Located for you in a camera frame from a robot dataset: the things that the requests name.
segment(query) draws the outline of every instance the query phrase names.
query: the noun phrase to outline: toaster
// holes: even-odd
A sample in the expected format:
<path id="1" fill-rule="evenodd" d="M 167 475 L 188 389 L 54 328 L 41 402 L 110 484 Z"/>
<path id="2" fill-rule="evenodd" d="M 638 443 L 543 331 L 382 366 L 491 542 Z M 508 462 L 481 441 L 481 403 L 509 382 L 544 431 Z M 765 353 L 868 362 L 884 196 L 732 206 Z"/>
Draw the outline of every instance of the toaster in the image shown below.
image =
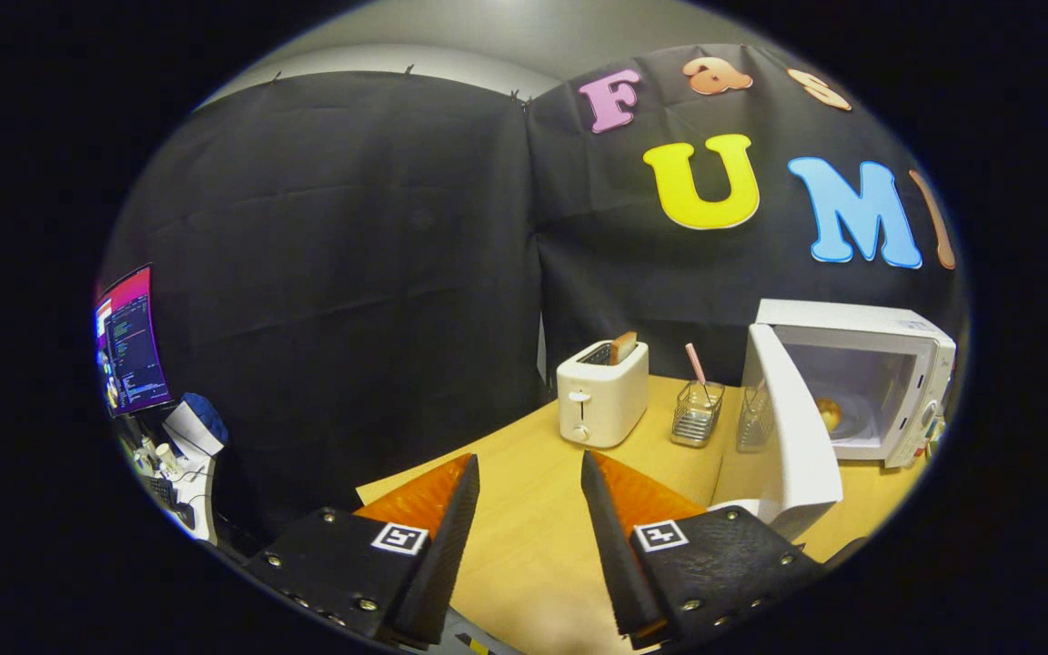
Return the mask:
<path id="1" fill-rule="evenodd" d="M 608 361 L 610 345 L 590 345 L 556 368 L 561 436 L 570 442 L 615 446 L 629 436 L 649 405 L 649 345 L 638 342 L 615 365 Z"/>

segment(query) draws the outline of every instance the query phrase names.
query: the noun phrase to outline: wall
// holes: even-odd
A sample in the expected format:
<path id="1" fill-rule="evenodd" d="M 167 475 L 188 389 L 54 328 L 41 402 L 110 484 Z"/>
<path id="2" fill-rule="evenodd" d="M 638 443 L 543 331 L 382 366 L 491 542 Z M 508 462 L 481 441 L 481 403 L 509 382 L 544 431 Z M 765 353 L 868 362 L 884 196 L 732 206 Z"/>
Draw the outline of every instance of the wall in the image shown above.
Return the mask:
<path id="1" fill-rule="evenodd" d="M 562 83 L 561 80 L 525 69 L 523 66 L 474 52 L 429 45 L 376 43 L 329 48 L 297 54 L 280 62 L 258 64 L 225 84 L 199 107 L 204 107 L 214 100 L 222 99 L 242 88 L 265 84 L 274 80 L 274 75 L 279 71 L 280 78 L 283 79 L 331 71 L 402 72 L 412 64 L 415 66 L 411 71 L 412 74 L 455 80 L 472 86 L 489 88 L 505 95 L 519 90 L 521 100 L 527 100 L 528 95 L 540 95 Z"/>

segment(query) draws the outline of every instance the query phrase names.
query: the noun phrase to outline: black fabric backdrop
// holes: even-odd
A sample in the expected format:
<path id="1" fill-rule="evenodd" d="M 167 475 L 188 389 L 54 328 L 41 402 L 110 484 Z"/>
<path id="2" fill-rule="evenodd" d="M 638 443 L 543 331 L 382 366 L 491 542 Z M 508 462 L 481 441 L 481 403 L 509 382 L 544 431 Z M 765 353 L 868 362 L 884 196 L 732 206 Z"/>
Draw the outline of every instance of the black fabric backdrop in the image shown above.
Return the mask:
<path id="1" fill-rule="evenodd" d="M 754 85 L 699 95 L 681 67 L 702 56 Z M 786 66 L 852 111 L 812 99 Z M 576 88 L 626 67 L 641 74 L 635 121 L 591 133 Z M 700 197 L 722 199 L 727 176 L 703 141 L 725 133 L 751 140 L 760 209 L 728 230 L 679 226 L 641 155 L 694 145 Z M 810 195 L 786 167 L 800 156 L 823 157 L 856 190 L 861 161 L 893 171 L 920 269 L 878 253 L 815 261 Z M 693 342 L 712 378 L 739 383 L 762 298 L 908 307 L 960 335 L 963 262 L 936 260 L 910 168 L 931 177 L 849 90 L 751 46 L 601 66 L 527 112 L 450 80 L 302 75 L 183 123 L 133 187 L 100 285 L 153 262 L 172 394 L 209 397 L 230 428 L 217 509 L 270 540 L 534 410 L 541 304 L 549 375 L 586 344 L 637 330 L 653 374 L 691 376 Z"/>
<path id="2" fill-rule="evenodd" d="M 483 88 L 325 73 L 201 107 L 159 149 L 100 279 L 153 262 L 169 388 L 230 429 L 217 508 L 271 539 L 536 407 L 524 129 Z"/>
<path id="3" fill-rule="evenodd" d="M 692 59 L 720 58 L 751 75 L 752 86 L 716 95 L 695 92 L 682 74 Z M 848 100 L 851 112 L 812 99 L 786 72 L 815 74 Z M 577 88 L 624 69 L 640 74 L 629 125 L 591 132 L 594 112 Z M 749 137 L 748 158 L 761 203 L 751 219 L 726 230 L 674 223 L 661 209 L 653 170 L 641 155 L 684 141 L 699 198 L 730 195 L 727 175 L 706 138 Z M 936 258 L 927 205 L 908 175 L 918 170 L 907 147 L 849 90 L 789 54 L 743 45 L 686 45 L 598 67 L 533 100 L 528 112 L 548 370 L 593 341 L 636 330 L 650 345 L 650 373 L 693 376 L 683 345 L 693 342 L 707 376 L 737 385 L 746 327 L 760 299 L 905 307 L 958 339 L 968 291 L 963 262 Z M 880 162 L 897 178 L 900 202 L 923 264 L 888 265 L 859 253 L 845 264 L 811 257 L 815 215 L 795 157 L 824 158 L 859 190 L 859 165 Z M 948 220 L 947 209 L 941 208 Z M 845 239 L 855 247 L 845 231 Z"/>

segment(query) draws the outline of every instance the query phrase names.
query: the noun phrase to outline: letter m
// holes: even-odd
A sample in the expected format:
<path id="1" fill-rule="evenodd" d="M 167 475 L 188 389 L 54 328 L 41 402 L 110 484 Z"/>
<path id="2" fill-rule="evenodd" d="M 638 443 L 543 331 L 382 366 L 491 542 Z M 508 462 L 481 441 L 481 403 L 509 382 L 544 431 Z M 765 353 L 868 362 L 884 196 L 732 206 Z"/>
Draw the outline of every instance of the letter m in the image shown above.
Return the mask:
<path id="1" fill-rule="evenodd" d="M 880 254 L 890 265 L 920 268 L 920 250 L 908 228 L 908 218 L 895 190 L 895 175 L 877 162 L 860 162 L 859 192 L 831 165 L 818 157 L 799 157 L 787 162 L 790 173 L 807 183 L 811 208 L 815 211 L 818 240 L 811 245 L 811 257 L 818 261 L 845 262 L 855 252 L 844 238 L 847 227 L 865 259 L 876 258 L 880 228 L 885 247 Z"/>

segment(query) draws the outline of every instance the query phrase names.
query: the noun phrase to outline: computer monitor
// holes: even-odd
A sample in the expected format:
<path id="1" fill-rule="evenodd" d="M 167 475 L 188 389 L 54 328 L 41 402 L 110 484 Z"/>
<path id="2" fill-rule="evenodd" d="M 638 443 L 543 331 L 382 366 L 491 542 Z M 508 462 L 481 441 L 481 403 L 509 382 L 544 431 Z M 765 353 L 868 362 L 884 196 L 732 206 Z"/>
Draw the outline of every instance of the computer monitor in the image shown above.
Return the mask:
<path id="1" fill-rule="evenodd" d="M 151 313 L 151 265 L 126 275 L 95 306 L 100 393 L 112 417 L 171 402 L 156 352 Z"/>

